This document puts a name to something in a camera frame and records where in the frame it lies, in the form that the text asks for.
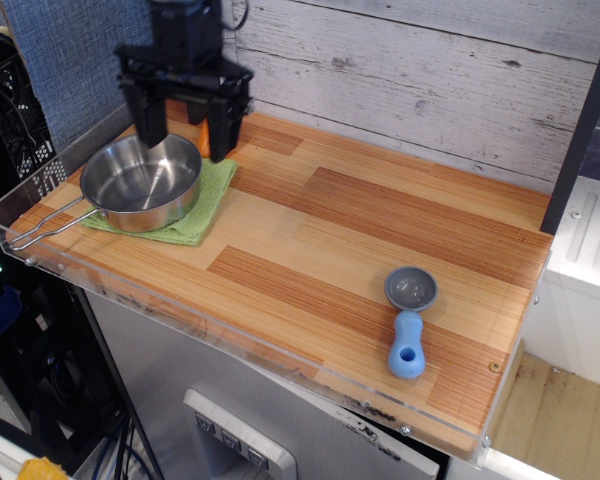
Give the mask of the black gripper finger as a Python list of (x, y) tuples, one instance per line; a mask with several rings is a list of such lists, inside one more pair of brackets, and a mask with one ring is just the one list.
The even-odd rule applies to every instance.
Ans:
[(208, 110), (210, 158), (214, 163), (224, 160), (236, 147), (243, 109), (236, 102), (213, 99)]
[(140, 140), (155, 147), (167, 136), (164, 97), (138, 85), (125, 86), (124, 94)]

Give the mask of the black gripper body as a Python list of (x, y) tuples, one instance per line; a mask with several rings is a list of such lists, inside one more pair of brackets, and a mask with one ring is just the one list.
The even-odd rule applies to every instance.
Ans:
[(219, 1), (150, 1), (151, 42), (120, 44), (119, 82), (134, 116), (161, 116), (167, 98), (218, 101), (230, 116), (249, 111), (253, 73), (223, 54), (223, 36), (246, 20), (224, 21)]

